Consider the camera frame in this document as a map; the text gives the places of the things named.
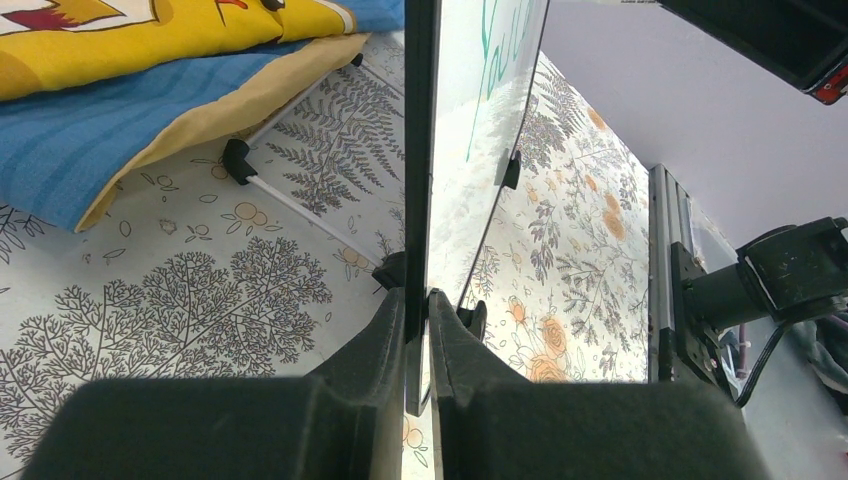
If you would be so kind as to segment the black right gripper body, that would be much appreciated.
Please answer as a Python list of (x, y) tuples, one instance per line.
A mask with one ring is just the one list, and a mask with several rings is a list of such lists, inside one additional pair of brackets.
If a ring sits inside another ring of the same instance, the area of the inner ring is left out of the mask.
[(659, 5), (824, 105), (847, 96), (844, 0), (666, 0)]

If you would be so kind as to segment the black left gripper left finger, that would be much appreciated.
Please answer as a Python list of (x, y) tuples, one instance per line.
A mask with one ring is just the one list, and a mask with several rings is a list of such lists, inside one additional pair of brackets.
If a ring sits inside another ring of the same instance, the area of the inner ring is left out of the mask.
[(83, 385), (26, 479), (397, 479), (404, 292), (302, 377), (111, 379)]

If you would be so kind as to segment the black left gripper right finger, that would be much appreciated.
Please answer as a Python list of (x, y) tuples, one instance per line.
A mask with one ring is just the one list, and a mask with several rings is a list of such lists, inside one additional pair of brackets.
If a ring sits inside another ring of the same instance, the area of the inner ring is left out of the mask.
[(691, 383), (533, 383), (428, 299), (440, 479), (765, 479), (741, 412)]

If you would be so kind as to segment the white board with black frame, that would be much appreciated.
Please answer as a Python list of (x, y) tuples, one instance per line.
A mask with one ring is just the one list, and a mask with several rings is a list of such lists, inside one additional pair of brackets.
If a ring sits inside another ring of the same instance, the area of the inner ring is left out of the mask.
[(433, 393), (430, 295), (462, 309), (496, 203), (520, 176), (518, 139), (548, 10), (545, 1), (405, 5), (405, 246), (375, 276), (406, 291), (411, 415)]

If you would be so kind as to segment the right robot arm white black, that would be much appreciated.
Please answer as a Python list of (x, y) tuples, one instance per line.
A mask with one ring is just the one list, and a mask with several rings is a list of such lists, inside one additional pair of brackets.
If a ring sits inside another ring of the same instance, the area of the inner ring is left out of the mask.
[[(843, 1), (667, 1), (664, 8), (824, 105), (847, 93)], [(700, 380), (743, 407), (793, 325), (846, 309), (847, 222), (825, 217), (778, 227), (710, 273), (684, 243), (683, 196), (661, 166), (650, 172), (649, 196), (649, 378)], [(775, 330), (735, 389), (720, 337), (764, 317)]]

